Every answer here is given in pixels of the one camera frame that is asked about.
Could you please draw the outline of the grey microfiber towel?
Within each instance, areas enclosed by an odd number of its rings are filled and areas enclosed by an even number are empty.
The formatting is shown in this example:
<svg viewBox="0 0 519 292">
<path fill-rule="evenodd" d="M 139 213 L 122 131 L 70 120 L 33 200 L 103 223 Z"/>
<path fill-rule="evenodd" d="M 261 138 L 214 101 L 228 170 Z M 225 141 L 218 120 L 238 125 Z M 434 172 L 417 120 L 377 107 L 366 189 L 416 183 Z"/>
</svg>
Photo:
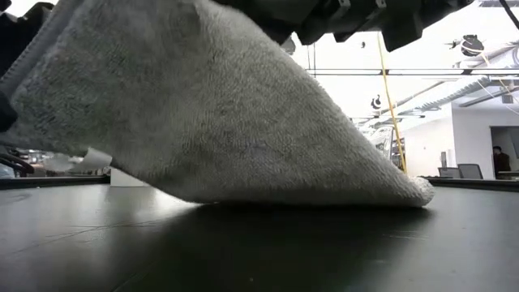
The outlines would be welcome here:
<svg viewBox="0 0 519 292">
<path fill-rule="evenodd" d="M 201 204 L 422 207 L 434 195 L 213 0 L 59 0 L 0 78 L 0 143 L 105 154 Z"/>
</svg>

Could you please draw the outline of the long ceiling light bar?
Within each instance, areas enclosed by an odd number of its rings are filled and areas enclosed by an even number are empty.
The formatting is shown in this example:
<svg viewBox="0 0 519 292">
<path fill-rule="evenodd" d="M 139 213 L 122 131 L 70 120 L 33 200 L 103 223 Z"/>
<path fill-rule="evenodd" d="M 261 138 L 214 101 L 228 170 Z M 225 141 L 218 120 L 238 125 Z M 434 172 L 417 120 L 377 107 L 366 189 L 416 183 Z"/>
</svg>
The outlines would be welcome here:
<svg viewBox="0 0 519 292">
<path fill-rule="evenodd" d="M 386 75 L 386 76 L 519 76 L 519 69 L 307 69 L 311 75 Z"/>
</svg>

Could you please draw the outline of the snake plant in white pot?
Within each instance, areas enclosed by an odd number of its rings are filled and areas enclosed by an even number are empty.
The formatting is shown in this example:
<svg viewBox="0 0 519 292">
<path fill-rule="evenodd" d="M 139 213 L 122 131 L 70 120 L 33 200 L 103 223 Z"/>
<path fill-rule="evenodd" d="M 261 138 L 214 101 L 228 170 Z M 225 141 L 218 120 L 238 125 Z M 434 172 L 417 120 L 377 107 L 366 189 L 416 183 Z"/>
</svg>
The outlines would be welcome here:
<svg viewBox="0 0 519 292">
<path fill-rule="evenodd" d="M 112 168 L 110 170 L 110 186 L 111 187 L 148 187 L 148 184 L 122 172 Z"/>
</svg>

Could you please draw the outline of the person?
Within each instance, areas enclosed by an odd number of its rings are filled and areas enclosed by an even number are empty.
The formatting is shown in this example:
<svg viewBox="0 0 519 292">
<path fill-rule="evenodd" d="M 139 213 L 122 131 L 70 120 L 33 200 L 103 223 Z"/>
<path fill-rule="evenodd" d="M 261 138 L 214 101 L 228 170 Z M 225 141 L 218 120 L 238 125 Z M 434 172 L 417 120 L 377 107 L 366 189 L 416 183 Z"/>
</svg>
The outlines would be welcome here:
<svg viewBox="0 0 519 292">
<path fill-rule="evenodd" d="M 502 152 L 502 148 L 500 146 L 494 146 L 492 148 L 493 151 L 493 164 L 494 164 L 494 173 L 496 179 L 501 179 L 501 172 L 506 172 L 511 170 L 510 165 L 510 157 L 508 154 Z"/>
</svg>

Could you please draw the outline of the silver air duct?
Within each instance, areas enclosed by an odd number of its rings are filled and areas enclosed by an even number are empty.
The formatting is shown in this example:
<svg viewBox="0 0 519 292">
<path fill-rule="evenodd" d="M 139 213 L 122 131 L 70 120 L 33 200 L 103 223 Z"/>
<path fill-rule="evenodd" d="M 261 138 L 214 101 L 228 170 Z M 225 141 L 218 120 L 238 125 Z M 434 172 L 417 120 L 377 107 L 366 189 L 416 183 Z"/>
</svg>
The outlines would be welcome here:
<svg viewBox="0 0 519 292">
<path fill-rule="evenodd" d="M 405 100 L 398 101 L 395 106 L 401 113 L 433 110 L 483 90 L 497 82 L 500 77 L 507 80 L 508 77 L 514 76 L 519 76 L 519 59 L 503 68 L 491 65 L 462 69 L 458 79 L 441 81 Z"/>
</svg>

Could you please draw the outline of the black aluminium table frame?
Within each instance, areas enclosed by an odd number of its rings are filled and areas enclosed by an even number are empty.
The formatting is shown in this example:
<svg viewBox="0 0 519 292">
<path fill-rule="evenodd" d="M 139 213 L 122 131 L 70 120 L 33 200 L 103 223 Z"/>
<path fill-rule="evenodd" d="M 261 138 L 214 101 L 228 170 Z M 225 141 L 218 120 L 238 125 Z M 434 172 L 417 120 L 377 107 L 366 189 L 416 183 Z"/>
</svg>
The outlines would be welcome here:
<svg viewBox="0 0 519 292">
<path fill-rule="evenodd" d="M 426 177 L 434 187 L 452 187 L 485 191 L 508 191 L 519 193 L 519 181 L 476 180 Z M 43 178 L 0 178 L 0 190 L 69 187 L 79 185 L 110 184 L 109 176 L 43 177 Z"/>
</svg>

